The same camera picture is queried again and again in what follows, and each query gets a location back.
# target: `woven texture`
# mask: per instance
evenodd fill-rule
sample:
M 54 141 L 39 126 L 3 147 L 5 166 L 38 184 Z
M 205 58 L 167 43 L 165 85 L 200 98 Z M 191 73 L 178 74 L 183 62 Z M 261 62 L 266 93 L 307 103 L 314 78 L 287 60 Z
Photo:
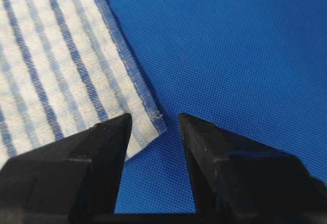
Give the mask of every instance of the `woven texture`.
M 105 0 L 0 0 L 0 167 L 123 113 L 127 158 L 164 122 Z
M 117 212 L 190 212 L 181 112 L 297 155 L 327 183 L 327 0 L 109 0 L 169 127 Z

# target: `blue stripe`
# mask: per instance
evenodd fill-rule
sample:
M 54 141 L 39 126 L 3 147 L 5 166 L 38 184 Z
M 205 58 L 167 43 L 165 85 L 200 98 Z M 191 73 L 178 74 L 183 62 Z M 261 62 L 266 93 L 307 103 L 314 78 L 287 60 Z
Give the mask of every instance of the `blue stripe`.
M 94 52 L 96 53 L 96 55 L 98 57 L 100 67 L 108 80 L 110 88 L 114 91 L 114 95 L 115 95 L 115 98 L 116 98 L 119 106 L 125 113 L 132 113 L 130 108 L 128 107 L 127 101 L 126 101 L 124 95 L 122 94 L 122 91 L 113 75 L 110 65 L 108 64 L 109 60 L 106 59 L 105 55 L 103 54 L 103 52 L 101 50 L 99 41 L 98 41 L 96 35 L 94 34 L 93 28 L 87 18 L 85 9 L 83 8 L 81 1 L 80 0 L 72 0 L 72 1 L 76 7 L 77 14 L 81 19 L 83 30 L 86 33 L 86 35 L 88 36 L 88 38 L 90 39 L 92 49 L 94 50 Z M 149 142 L 146 141 L 146 139 L 143 137 L 143 135 L 139 132 L 137 124 L 135 124 L 133 126 L 132 133 L 134 134 L 134 136 L 135 136 L 137 142 L 140 144 L 141 148 L 144 148 L 145 146 L 147 146 L 147 144 Z
M 0 109 L 0 133 L 2 136 L 2 141 L 7 148 L 8 156 L 9 157 L 16 156 L 17 151 L 15 146 L 12 144 L 11 135 L 9 133 L 8 126 L 5 122 L 5 118 L 1 109 Z
M 63 38 L 66 41 L 67 47 L 71 54 L 71 58 L 77 67 L 77 70 L 81 77 L 81 80 L 83 81 L 83 83 L 86 86 L 88 96 L 98 113 L 98 117 L 99 117 L 100 121 L 107 120 L 108 119 L 107 113 L 106 113 L 105 109 L 103 108 L 102 103 L 99 100 L 98 93 L 97 93 L 93 83 L 90 80 L 89 74 L 85 68 L 84 63 L 81 60 L 81 56 L 80 56 L 80 54 L 77 50 L 77 47 L 72 39 L 71 33 L 69 32 L 68 26 L 66 24 L 66 21 L 64 19 L 62 12 L 61 12 L 61 9 L 58 5 L 58 2 L 57 2 L 57 0 L 49 0 L 49 1 L 50 1 L 52 10 L 55 12 L 58 26 L 60 27 Z
M 49 41 L 48 37 L 46 36 L 46 34 L 44 33 L 44 25 L 38 15 L 37 8 L 36 8 L 33 0 L 26 0 L 26 2 L 28 5 L 28 8 L 29 8 L 29 14 L 34 22 L 35 30 L 40 37 L 40 40 L 41 40 L 42 46 L 43 46 L 43 50 L 46 53 L 46 56 L 50 63 L 50 69 L 55 74 L 59 89 L 64 95 L 65 102 L 68 104 L 68 111 L 74 117 L 77 131 L 83 131 L 86 129 L 86 125 L 84 123 L 84 120 L 83 120 L 80 112 L 78 111 L 74 97 L 69 90 L 69 86 L 68 86 L 64 76 L 60 72 L 60 68 L 56 61 L 54 53 L 51 50 L 52 46 L 50 44 L 50 41 Z
M 16 42 L 19 46 L 19 49 L 20 49 L 20 52 L 24 59 L 24 62 L 30 73 L 32 83 L 33 83 L 35 91 L 39 97 L 39 100 L 43 106 L 48 123 L 50 124 L 53 134 L 55 135 L 55 140 L 60 140 L 63 138 L 61 128 L 57 122 L 57 117 L 56 117 L 54 111 L 52 110 L 51 106 L 49 105 L 48 98 L 47 98 L 44 88 L 39 80 L 37 71 L 36 71 L 36 69 L 34 67 L 34 63 L 32 61 L 30 51 L 25 44 L 24 38 L 22 37 L 21 31 L 20 31 L 20 27 L 17 23 L 16 16 L 11 7 L 10 0 L 3 0 L 3 2 L 4 2 L 4 7 L 7 11 L 7 15 L 8 15 L 8 19 L 9 19 L 11 28 L 12 28 L 14 36 L 16 38 Z
M 119 50 L 119 56 L 126 66 L 127 73 L 130 76 L 132 82 L 134 83 L 134 87 L 142 100 L 143 106 L 148 117 L 157 129 L 158 133 L 163 133 L 167 129 L 165 122 L 162 119 L 162 116 L 158 111 L 155 101 L 152 98 L 152 95 L 150 94 L 150 91 L 141 76 L 135 59 L 132 57 L 125 43 L 125 40 L 115 22 L 115 19 L 110 11 L 106 0 L 95 0 L 95 2 L 102 14 L 107 28 L 109 29 L 113 42 L 116 44 L 117 49 Z
M 19 87 L 15 81 L 15 78 L 11 72 L 11 66 L 9 65 L 8 61 L 6 60 L 3 54 L 3 46 L 0 44 L 0 66 L 1 71 L 4 73 L 7 79 L 7 83 L 9 86 L 10 93 L 13 95 L 14 100 L 16 102 L 17 110 L 19 115 L 22 118 L 25 132 L 30 139 L 33 148 L 39 147 L 41 144 L 38 140 L 37 135 L 35 134 L 35 128 L 33 122 L 28 114 L 27 106 L 25 104 L 24 99 L 20 95 Z

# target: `white fabric with blue stripes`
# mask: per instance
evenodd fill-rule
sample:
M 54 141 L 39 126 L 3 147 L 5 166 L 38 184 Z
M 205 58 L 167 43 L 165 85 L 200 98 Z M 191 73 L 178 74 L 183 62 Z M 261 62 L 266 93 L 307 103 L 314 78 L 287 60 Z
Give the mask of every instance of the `white fabric with blue stripes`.
M 130 158 L 166 127 L 105 0 L 0 0 L 0 167 L 123 113 Z

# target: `towel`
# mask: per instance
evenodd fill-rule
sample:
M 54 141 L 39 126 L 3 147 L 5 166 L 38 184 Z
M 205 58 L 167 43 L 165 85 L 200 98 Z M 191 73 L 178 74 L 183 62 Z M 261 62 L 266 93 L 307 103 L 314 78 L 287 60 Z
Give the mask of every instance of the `towel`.
M 106 0 L 0 0 L 0 167 L 123 113 L 128 159 L 166 127 Z

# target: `light blue stripe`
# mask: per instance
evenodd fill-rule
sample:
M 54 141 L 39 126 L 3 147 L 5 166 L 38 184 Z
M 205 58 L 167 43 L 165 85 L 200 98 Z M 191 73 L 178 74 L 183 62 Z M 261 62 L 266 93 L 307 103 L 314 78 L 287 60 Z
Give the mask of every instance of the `light blue stripe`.
M 16 16 L 12 9 L 10 0 L 3 0 L 3 2 L 4 2 L 4 7 L 7 11 L 7 15 L 8 15 L 8 19 L 9 19 L 11 28 L 12 28 L 14 36 L 16 38 L 16 42 L 19 46 L 19 50 L 22 54 L 22 57 L 23 57 L 23 60 L 26 64 L 26 66 L 29 70 L 30 77 L 31 77 L 32 83 L 34 85 L 35 91 L 36 91 L 36 93 L 39 97 L 39 100 L 43 106 L 46 118 L 48 120 L 48 123 L 50 124 L 52 132 L 55 135 L 55 140 L 60 140 L 63 138 L 61 128 L 57 122 L 57 117 L 56 117 L 52 107 L 49 105 L 48 97 L 46 96 L 46 93 L 44 91 L 42 83 L 40 82 L 37 71 L 34 67 L 34 63 L 33 63 L 33 60 L 32 60 L 31 54 L 30 54 L 30 50 L 26 46 L 25 40 L 21 34 L 20 27 L 18 25 Z
M 36 8 L 33 0 L 26 0 L 26 2 L 28 5 L 28 8 L 29 8 L 29 14 L 34 22 L 35 30 L 40 37 L 40 40 L 41 40 L 42 46 L 43 46 L 43 50 L 46 53 L 46 56 L 50 63 L 50 69 L 55 74 L 59 89 L 63 93 L 65 101 L 68 104 L 68 111 L 74 117 L 77 131 L 83 131 L 86 129 L 86 125 L 83 121 L 83 118 L 82 118 L 80 112 L 78 111 L 78 107 L 75 103 L 72 93 L 69 90 L 69 86 L 68 86 L 64 76 L 61 74 L 57 60 L 54 56 L 54 53 L 51 50 L 52 46 L 50 44 L 50 41 L 49 41 L 48 37 L 46 36 L 46 34 L 44 33 L 44 25 L 38 15 L 37 8 Z
M 11 72 L 11 66 L 9 65 L 8 61 L 6 60 L 3 54 L 3 46 L 0 43 L 0 66 L 2 73 L 6 76 L 7 83 L 9 86 L 10 93 L 13 95 L 14 100 L 16 102 L 16 107 L 19 112 L 19 115 L 22 118 L 25 132 L 30 139 L 33 148 L 37 148 L 40 146 L 40 142 L 38 140 L 37 135 L 35 134 L 35 128 L 31 117 L 28 114 L 28 109 L 25 104 L 24 99 L 20 95 L 19 87 L 15 81 L 15 78 Z
M 2 113 L 1 108 L 0 108 L 0 133 L 2 136 L 2 141 L 7 148 L 8 156 L 9 157 L 16 156 L 17 151 L 16 151 L 15 146 L 12 144 L 11 135 L 9 133 L 8 126 L 5 122 L 5 118 Z
M 76 7 L 77 14 L 81 19 L 83 30 L 86 33 L 86 35 L 88 36 L 88 38 L 90 39 L 92 49 L 94 50 L 94 52 L 96 53 L 96 55 L 98 57 L 100 67 L 108 80 L 110 88 L 114 91 L 115 98 L 116 98 L 120 108 L 125 113 L 131 114 L 131 110 L 127 104 L 127 101 L 126 101 L 124 95 L 122 94 L 122 91 L 121 91 L 121 89 L 113 75 L 113 72 L 109 66 L 109 60 L 106 59 L 105 55 L 103 54 L 103 52 L 101 50 L 99 41 L 98 41 L 96 35 L 94 34 L 92 25 L 90 24 L 90 22 L 86 16 L 85 9 L 83 8 L 81 1 L 80 0 L 72 0 L 72 1 Z M 140 146 L 142 148 L 144 148 L 149 143 L 139 132 L 137 124 L 133 125 L 132 133 L 134 134 L 137 142 L 140 144 Z
M 81 77 L 81 80 L 83 81 L 83 83 L 86 86 L 88 96 L 98 113 L 98 117 L 99 117 L 100 121 L 107 120 L 108 119 L 107 113 L 106 113 L 105 109 L 103 108 L 102 103 L 99 100 L 98 93 L 97 93 L 93 83 L 90 80 L 89 74 L 85 68 L 84 63 L 81 60 L 80 53 L 78 52 L 77 47 L 72 39 L 72 35 L 68 29 L 68 26 L 66 24 L 63 14 L 62 14 L 62 11 L 58 5 L 58 2 L 57 2 L 57 0 L 49 0 L 49 1 L 50 1 L 52 10 L 55 12 L 58 26 L 60 27 L 63 38 L 66 41 L 67 47 L 71 54 L 71 58 L 77 67 L 77 70 Z

